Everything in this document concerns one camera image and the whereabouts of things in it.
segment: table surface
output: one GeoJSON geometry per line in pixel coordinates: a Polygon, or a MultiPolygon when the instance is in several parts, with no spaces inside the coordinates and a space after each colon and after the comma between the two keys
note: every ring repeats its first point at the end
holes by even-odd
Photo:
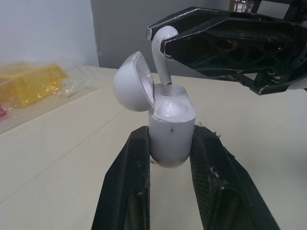
{"type": "MultiPolygon", "coordinates": [[[[90,230],[105,173],[146,112],[124,109],[115,69],[94,92],[0,135],[0,229],[90,230]]],[[[257,96],[236,82],[173,77],[196,121],[221,135],[282,230],[307,226],[307,93],[257,96]]],[[[151,165],[151,229],[202,229],[189,162],[151,165]]]]}

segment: white wall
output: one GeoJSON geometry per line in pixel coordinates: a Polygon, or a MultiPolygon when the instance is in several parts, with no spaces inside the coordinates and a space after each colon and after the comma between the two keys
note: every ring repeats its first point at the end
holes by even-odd
{"type": "Polygon", "coordinates": [[[90,0],[1,0],[0,62],[57,59],[98,66],[90,0]]]}

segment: plastic bag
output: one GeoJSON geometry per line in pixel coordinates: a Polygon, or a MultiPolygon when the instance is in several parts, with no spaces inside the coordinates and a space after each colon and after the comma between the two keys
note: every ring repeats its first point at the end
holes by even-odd
{"type": "Polygon", "coordinates": [[[0,66],[0,133],[93,90],[81,64],[15,62],[0,66]]]}

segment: open case lid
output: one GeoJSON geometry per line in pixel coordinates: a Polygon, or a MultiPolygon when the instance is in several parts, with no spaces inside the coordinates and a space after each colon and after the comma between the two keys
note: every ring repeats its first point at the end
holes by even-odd
{"type": "Polygon", "coordinates": [[[153,77],[140,51],[121,65],[113,87],[117,100],[126,109],[141,112],[155,106],[153,77]]]}

